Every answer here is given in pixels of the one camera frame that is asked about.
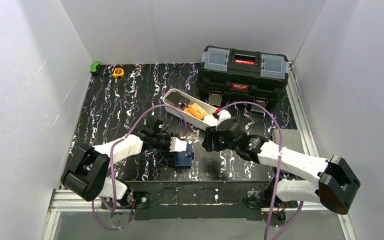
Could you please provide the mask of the blue leather card holder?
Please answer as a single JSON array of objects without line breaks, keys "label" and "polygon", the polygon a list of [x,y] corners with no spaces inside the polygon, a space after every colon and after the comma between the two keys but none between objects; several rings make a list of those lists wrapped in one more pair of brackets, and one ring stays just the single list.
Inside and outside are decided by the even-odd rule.
[{"label": "blue leather card holder", "polygon": [[174,168],[175,169],[190,169],[194,159],[193,145],[186,144],[184,151],[176,152],[174,155]]}]

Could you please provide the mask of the white oblong plastic tray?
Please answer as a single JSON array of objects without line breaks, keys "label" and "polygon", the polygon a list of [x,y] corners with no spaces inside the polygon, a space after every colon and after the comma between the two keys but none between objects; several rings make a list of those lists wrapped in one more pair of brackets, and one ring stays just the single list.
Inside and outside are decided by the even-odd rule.
[{"label": "white oblong plastic tray", "polygon": [[[180,108],[180,107],[175,107],[173,105],[172,102],[170,102],[169,100],[167,100],[167,96],[171,93],[171,92],[179,92],[181,95],[183,95],[185,98],[189,99],[190,100],[190,103],[189,105],[192,105],[193,103],[197,103],[199,104],[204,110],[207,111],[208,115],[203,119],[203,120],[199,120],[195,117],[193,117],[192,115],[184,112],[184,109]],[[163,97],[163,103],[166,104],[166,105],[169,105],[169,106],[172,106],[173,108],[175,108],[175,110],[173,108],[170,108],[170,107],[165,107],[166,111],[180,119],[183,119],[185,118],[186,121],[191,124],[191,125],[194,125],[196,126],[197,128],[199,129],[202,129],[202,130],[205,130],[207,127],[214,127],[217,125],[218,121],[214,118],[213,116],[213,113],[216,111],[216,107],[214,106],[211,106],[191,95],[188,95],[186,94],[185,92],[182,92],[180,91],[179,89],[176,89],[176,88],[172,88],[170,89]]]}]

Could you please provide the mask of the orange card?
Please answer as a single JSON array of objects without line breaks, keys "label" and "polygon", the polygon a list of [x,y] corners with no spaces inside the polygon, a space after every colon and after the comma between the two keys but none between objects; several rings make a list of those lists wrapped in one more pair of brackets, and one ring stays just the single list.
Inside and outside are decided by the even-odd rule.
[{"label": "orange card", "polygon": [[188,105],[183,111],[200,121],[202,121],[208,115],[208,112],[198,103]]}]

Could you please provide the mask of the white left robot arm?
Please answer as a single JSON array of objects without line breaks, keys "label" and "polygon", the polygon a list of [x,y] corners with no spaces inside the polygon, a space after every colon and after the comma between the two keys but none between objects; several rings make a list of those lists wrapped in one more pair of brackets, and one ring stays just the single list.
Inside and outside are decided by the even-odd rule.
[{"label": "white left robot arm", "polygon": [[116,180],[115,163],[150,149],[170,152],[174,135],[163,130],[162,124],[157,119],[112,142],[79,145],[65,165],[61,184],[87,202],[96,198],[122,200],[129,188]]}]

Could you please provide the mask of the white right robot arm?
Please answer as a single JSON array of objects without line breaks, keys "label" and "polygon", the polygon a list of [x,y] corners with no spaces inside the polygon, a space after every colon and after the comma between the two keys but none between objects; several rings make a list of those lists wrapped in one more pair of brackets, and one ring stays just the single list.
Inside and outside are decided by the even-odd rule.
[{"label": "white right robot arm", "polygon": [[334,155],[327,159],[280,147],[263,136],[247,134],[232,119],[207,127],[202,147],[207,152],[229,149],[243,160],[277,167],[299,177],[271,183],[268,191],[275,192],[275,200],[281,202],[318,203],[336,214],[346,215],[361,186],[343,157]]}]

